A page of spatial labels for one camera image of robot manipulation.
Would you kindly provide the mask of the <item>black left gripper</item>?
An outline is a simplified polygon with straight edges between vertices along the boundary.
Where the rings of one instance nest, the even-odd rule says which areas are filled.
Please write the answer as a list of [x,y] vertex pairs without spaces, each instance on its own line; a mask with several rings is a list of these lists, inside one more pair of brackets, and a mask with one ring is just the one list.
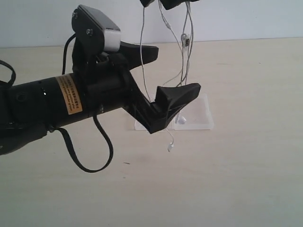
[[90,115],[99,115],[123,108],[149,133],[165,129],[175,115],[194,101],[201,85],[191,83],[180,87],[161,87],[150,102],[141,92],[130,70],[154,62],[158,47],[120,43],[120,53],[97,61],[72,54],[72,70],[79,85],[79,94]]

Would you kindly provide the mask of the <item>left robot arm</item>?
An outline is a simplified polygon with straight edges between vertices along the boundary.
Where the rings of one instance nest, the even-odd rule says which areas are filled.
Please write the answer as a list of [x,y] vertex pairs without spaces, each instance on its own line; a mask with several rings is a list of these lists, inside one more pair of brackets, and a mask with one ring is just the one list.
[[149,102],[131,75],[142,63],[157,59],[155,46],[122,43],[117,52],[103,52],[86,61],[83,47],[75,43],[73,72],[8,87],[0,86],[0,152],[14,152],[62,127],[122,108],[149,133],[165,129],[195,100],[201,85],[157,87]]

